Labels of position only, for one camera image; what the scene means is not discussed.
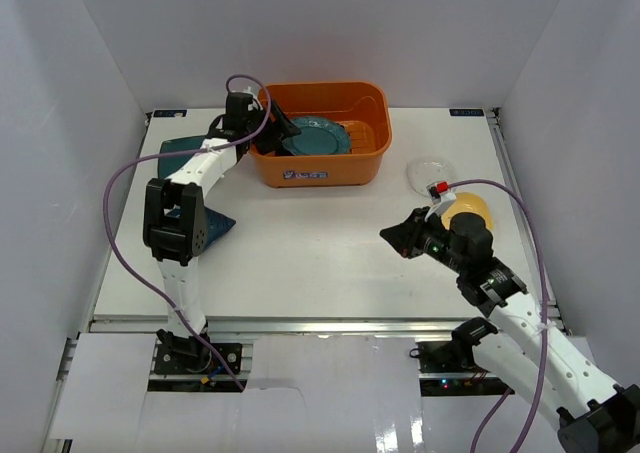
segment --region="orange container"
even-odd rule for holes
[[[351,138],[346,155],[261,155],[251,148],[258,171],[274,188],[364,185],[375,178],[391,143],[387,100],[380,88],[362,81],[267,85],[271,97],[293,119],[321,116],[340,123]],[[260,91],[263,105],[266,99]]]

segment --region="yellow plate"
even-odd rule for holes
[[[442,215],[442,224],[445,228],[449,229],[449,223],[451,223],[451,218],[453,218],[454,215],[464,213],[466,211],[480,215],[484,218],[487,228],[489,230],[493,230],[493,220],[491,219],[491,214],[489,213],[489,207],[487,206],[486,201],[473,193],[456,193],[456,196],[456,201],[449,207],[444,215]]]

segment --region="white tabletop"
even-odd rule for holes
[[[183,118],[153,118],[142,155],[163,141],[205,134],[218,109],[188,110]],[[459,319],[478,315],[455,274],[428,258],[400,258],[382,228],[425,204],[407,180],[419,156],[447,159],[457,179],[504,182],[486,118],[456,117],[445,108],[390,109],[393,139],[378,176],[368,185],[272,189],[245,157],[216,184],[206,206],[237,220],[200,256],[202,304],[209,317]],[[162,278],[142,242],[145,185],[156,162],[138,166],[117,242],[125,258],[156,285]],[[509,198],[488,186],[469,187],[489,205],[496,256],[534,290]],[[96,318],[158,317],[166,307],[111,255]]]

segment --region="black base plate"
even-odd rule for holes
[[[234,374],[240,373],[240,368],[242,364],[242,344],[241,343],[212,343],[211,344],[218,352],[222,355],[222,357],[226,360],[229,368],[233,371]],[[235,361],[229,361],[229,355],[235,355]],[[179,361],[176,361],[172,356],[169,349],[160,344],[158,345],[158,350],[156,353],[156,357],[154,359],[153,372],[156,375],[192,375],[195,372],[189,371],[182,366]],[[211,373],[213,370],[217,369],[220,366],[218,360],[213,357],[211,359],[211,365],[209,368],[197,372],[198,374],[202,373],[203,375],[207,373]]]

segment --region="purple cable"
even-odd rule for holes
[[[229,92],[231,91],[229,89],[229,84],[231,83],[231,81],[235,80],[236,78],[245,78],[247,80],[251,80],[257,83],[260,86],[260,88],[262,88],[262,90],[265,92],[265,95],[267,97],[267,107],[265,108],[264,118],[262,119],[262,123],[260,123],[260,126],[258,126],[258,128],[256,128],[256,130],[251,134],[245,136],[244,138],[240,138],[239,140],[232,141],[231,143],[226,143],[224,145],[216,146],[212,148],[211,151],[224,150],[225,148],[231,148],[232,146],[239,145],[240,143],[250,141],[252,138],[260,134],[260,132],[263,130],[263,128],[267,124],[267,121],[269,120],[269,116],[271,114],[271,95],[269,94],[269,90],[267,90],[267,88],[256,78],[249,75],[238,74],[238,75],[233,75],[229,77],[229,79],[227,80],[227,83],[226,83],[227,91]],[[127,262],[127,260],[125,260],[125,258],[122,256],[122,253],[120,252],[120,249],[118,248],[118,245],[116,244],[116,238],[111,228],[111,219],[109,218],[109,196],[111,194],[111,189],[113,188],[113,185],[115,184],[116,180],[120,177],[120,175],[122,175],[122,173],[127,171],[129,168],[137,165],[138,163],[142,163],[149,160],[157,160],[159,158],[173,158],[177,156],[191,156],[197,153],[206,153],[207,151],[209,150],[207,150],[206,148],[203,148],[198,150],[175,151],[171,153],[157,153],[155,155],[142,156],[140,158],[136,158],[135,160],[130,161],[126,165],[120,167],[120,169],[118,169],[118,171],[116,171],[113,174],[113,176],[107,183],[106,188],[104,189],[104,196],[102,198],[102,216],[104,218],[104,228],[107,233],[107,239],[109,240],[109,244],[111,245],[113,254],[116,256],[116,258],[118,259],[120,264],[124,267],[124,269],[127,270],[131,274],[131,276],[133,276],[136,280],[138,280],[144,286],[146,286],[151,291],[159,295],[164,301],[167,302],[167,304],[173,310],[175,310],[176,316],[180,318],[180,321],[182,321],[182,323],[184,324],[189,334],[191,334],[191,336],[193,336],[196,340],[202,343],[202,345],[207,350],[209,350],[213,356],[216,357],[220,365],[222,365],[225,371],[229,374],[229,376],[238,386],[240,391],[244,391],[244,387],[242,386],[242,383],[240,383],[240,380],[238,380],[238,377],[233,373],[233,371],[231,371],[231,368],[229,367],[225,359],[222,357],[222,355],[211,344],[209,344],[206,340],[204,340],[198,332],[196,332],[193,329],[193,327],[189,324],[189,321],[187,321],[187,319],[185,318],[182,311],[178,309],[178,305],[169,296],[167,296],[167,294],[164,291],[162,291],[160,288],[153,285],[144,277],[142,277],[142,275],[140,275],[136,270],[134,270],[133,267]]]
[[[533,222],[531,221],[531,214],[529,213],[529,210],[527,209],[524,202],[518,195],[516,195],[513,191],[511,191],[506,186],[501,185],[500,183],[495,181],[479,180],[479,179],[457,181],[455,183],[449,184],[449,188],[456,188],[459,186],[477,185],[477,184],[495,186],[496,188],[501,189],[502,191],[507,193],[509,196],[511,196],[511,198],[515,200],[515,202],[518,204],[518,206],[522,210],[522,213],[524,214],[524,217],[527,220],[527,223],[529,224],[529,230],[531,231],[533,244],[536,249],[536,263],[538,264],[538,271],[540,273],[540,290],[542,293],[542,300],[540,302],[541,303],[540,317],[541,317],[542,324],[546,325],[549,319],[549,312],[547,310],[547,305],[549,304],[549,291],[547,290],[547,282],[544,274],[544,261],[542,259],[542,250],[540,249],[540,241],[538,239],[538,234],[536,233],[536,230],[533,226]],[[533,420],[535,419],[536,413],[538,411],[538,406],[540,405],[540,398],[542,397],[542,387],[544,386],[544,373],[547,368],[547,351],[549,348],[549,337],[548,337],[547,330],[546,329],[542,330],[542,332],[540,333],[540,336],[541,336],[542,344],[540,347],[540,367],[538,368],[538,380],[536,382],[536,390],[535,390],[535,393],[533,394],[533,400],[531,401],[531,408],[529,409],[529,414],[527,415],[527,419],[524,422],[522,431],[520,432],[520,435],[518,435],[518,438],[516,439],[516,442],[514,443],[509,453],[517,453],[520,450],[520,447],[522,446],[522,444],[524,443],[524,440],[527,438],[527,435],[529,434],[529,430],[531,429],[531,425],[533,425]],[[499,401],[494,408],[497,410],[498,407],[502,404],[502,402],[503,401]],[[480,427],[476,432],[478,439],[480,438],[480,433],[482,432],[482,429],[484,428],[486,423],[489,421],[493,413],[495,413],[495,411],[493,411],[492,409],[487,415],[487,417],[485,418],[486,421],[483,420],[482,423],[480,424]],[[475,448],[472,445],[471,452],[473,451],[475,451]]]
[[[471,453],[476,453],[476,448],[478,447],[478,441],[480,441],[480,435],[482,434],[482,430],[484,430],[484,427],[487,426],[487,423],[489,423],[489,420],[493,418],[493,415],[496,414],[496,411],[498,411],[498,408],[502,406],[502,403],[504,403],[507,400],[507,398],[509,398],[510,394],[511,394],[511,389],[507,388],[507,391],[505,391],[502,394],[498,402],[495,405],[493,405],[493,408],[489,410],[489,413],[487,413],[487,416],[485,416],[484,419],[480,422],[480,426],[476,430],[476,434],[473,435],[473,441],[471,442]]]

